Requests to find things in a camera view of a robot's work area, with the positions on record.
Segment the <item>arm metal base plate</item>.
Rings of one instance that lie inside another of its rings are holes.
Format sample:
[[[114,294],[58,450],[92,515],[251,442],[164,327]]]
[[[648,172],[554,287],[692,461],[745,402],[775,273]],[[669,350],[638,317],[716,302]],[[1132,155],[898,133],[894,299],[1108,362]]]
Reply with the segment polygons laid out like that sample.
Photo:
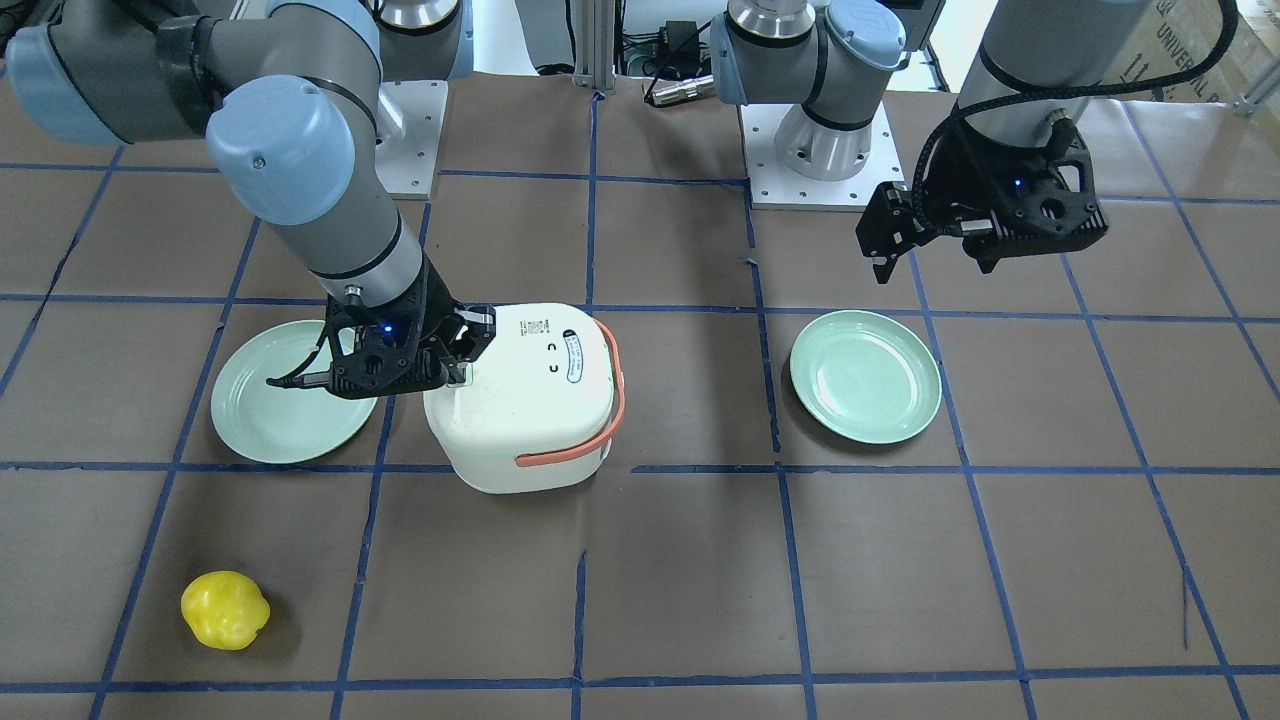
[[[449,87],[443,79],[380,86],[375,170],[397,200],[429,200]]]
[[[868,126],[854,131],[820,126],[799,105],[739,110],[755,209],[861,211],[879,183],[905,181],[882,106]]]

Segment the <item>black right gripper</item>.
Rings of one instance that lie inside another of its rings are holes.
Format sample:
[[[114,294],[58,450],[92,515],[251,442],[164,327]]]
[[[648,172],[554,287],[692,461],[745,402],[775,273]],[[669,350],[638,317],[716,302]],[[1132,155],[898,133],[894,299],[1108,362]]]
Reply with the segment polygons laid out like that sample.
[[[375,398],[465,386],[468,368],[497,337],[495,306],[461,306],[435,266],[390,302],[370,307],[329,299],[332,354],[323,388],[340,398]]]

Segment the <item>green plate near left arm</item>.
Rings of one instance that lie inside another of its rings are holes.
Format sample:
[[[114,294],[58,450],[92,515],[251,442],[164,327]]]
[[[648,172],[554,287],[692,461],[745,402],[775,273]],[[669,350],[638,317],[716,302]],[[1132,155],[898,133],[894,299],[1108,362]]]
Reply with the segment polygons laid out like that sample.
[[[788,369],[810,416],[865,445],[919,436],[942,402],[941,370],[929,348],[878,313],[841,310],[809,322],[792,343]]]

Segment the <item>green plate near right arm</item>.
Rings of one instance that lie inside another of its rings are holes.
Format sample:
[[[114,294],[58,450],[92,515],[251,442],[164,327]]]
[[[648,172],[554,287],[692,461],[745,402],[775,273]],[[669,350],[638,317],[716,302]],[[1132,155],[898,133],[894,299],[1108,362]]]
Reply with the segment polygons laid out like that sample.
[[[375,398],[268,384],[308,356],[321,329],[321,320],[289,322],[256,334],[230,355],[210,400],[212,424],[225,446],[259,462],[293,464],[329,454],[365,427]]]

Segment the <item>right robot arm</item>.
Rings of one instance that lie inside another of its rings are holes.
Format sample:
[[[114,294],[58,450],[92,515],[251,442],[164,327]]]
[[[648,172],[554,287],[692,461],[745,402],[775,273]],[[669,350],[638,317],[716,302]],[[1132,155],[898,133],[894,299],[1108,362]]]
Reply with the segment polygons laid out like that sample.
[[[385,82],[474,65],[468,1],[56,1],[8,41],[23,110],[69,143],[200,137],[239,202],[325,290],[316,350],[270,386],[340,398],[465,382],[497,334],[458,304],[378,178]]]

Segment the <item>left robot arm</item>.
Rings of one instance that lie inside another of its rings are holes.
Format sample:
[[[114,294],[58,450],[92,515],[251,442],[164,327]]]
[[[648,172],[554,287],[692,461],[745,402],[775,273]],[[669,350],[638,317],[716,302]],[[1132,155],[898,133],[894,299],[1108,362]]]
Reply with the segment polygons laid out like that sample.
[[[1076,252],[1108,232],[1078,122],[1146,1],[1000,1],[940,136],[909,183],[884,181],[855,229],[876,279],[942,236],[989,273],[1004,259]],[[790,106],[780,142],[799,173],[849,176],[828,156],[869,137],[916,20],[892,3],[730,1],[710,22],[710,68],[730,105]]]

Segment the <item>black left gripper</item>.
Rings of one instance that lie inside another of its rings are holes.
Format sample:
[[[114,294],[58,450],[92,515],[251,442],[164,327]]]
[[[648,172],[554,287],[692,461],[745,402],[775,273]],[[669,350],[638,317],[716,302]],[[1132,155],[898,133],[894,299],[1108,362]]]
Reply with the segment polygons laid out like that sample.
[[[997,143],[960,120],[934,147],[925,172],[925,218],[959,237],[983,273],[1004,259],[1076,252],[1108,233],[1092,158],[1070,118],[1050,122],[1039,147]],[[856,225],[878,284],[899,259],[932,242],[902,182],[881,182]]]

